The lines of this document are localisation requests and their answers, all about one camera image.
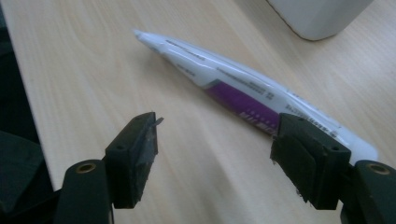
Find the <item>wooden table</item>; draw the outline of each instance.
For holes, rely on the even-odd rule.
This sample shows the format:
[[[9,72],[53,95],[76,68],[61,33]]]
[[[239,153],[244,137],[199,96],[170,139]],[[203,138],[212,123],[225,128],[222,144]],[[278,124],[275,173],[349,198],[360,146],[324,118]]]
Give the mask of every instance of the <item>wooden table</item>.
[[[342,33],[305,41],[263,0],[3,0],[56,189],[65,170],[155,111],[160,154],[116,223],[339,223],[305,204],[269,159],[271,137],[139,43],[170,35],[244,63],[300,94],[396,166],[396,3],[375,0]]]

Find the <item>table surface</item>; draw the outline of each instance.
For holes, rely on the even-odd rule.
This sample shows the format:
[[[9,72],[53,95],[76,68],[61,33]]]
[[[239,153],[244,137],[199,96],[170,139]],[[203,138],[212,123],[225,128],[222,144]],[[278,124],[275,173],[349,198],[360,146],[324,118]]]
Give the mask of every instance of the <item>table surface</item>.
[[[155,111],[160,154],[142,202],[116,223],[339,223],[304,203],[269,159],[272,139],[139,43],[134,28],[244,63],[290,88],[396,166],[396,2],[375,0],[340,34],[298,37],[262,0],[3,0],[56,189],[78,161]]]

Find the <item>brass screw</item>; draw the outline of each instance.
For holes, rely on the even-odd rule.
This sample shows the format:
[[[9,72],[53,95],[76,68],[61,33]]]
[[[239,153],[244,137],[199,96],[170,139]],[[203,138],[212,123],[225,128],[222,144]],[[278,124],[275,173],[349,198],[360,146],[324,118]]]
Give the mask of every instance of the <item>brass screw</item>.
[[[388,170],[386,167],[374,164],[374,163],[369,163],[367,164],[367,167],[369,167],[373,172],[376,172],[379,175],[389,175],[390,170]]]
[[[88,162],[81,164],[77,169],[76,173],[78,174],[87,174],[90,171],[94,170],[96,168],[96,165],[94,163]]]

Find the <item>purple label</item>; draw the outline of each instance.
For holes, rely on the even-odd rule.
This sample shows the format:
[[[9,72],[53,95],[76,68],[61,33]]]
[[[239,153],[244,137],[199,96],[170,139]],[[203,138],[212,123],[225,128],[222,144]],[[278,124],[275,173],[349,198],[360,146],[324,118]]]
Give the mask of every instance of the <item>purple label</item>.
[[[213,98],[242,119],[267,133],[276,133],[279,115],[272,109],[221,81],[214,81],[205,89]]]

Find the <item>white tube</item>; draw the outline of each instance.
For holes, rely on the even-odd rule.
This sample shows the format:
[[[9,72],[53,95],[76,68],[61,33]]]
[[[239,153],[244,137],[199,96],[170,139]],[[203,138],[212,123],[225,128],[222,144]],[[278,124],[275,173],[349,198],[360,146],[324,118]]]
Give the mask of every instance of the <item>white tube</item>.
[[[351,164],[377,160],[374,147],[271,78],[181,40],[137,30],[134,34],[221,104],[267,133],[276,133],[279,113],[289,113],[307,119],[349,148]]]

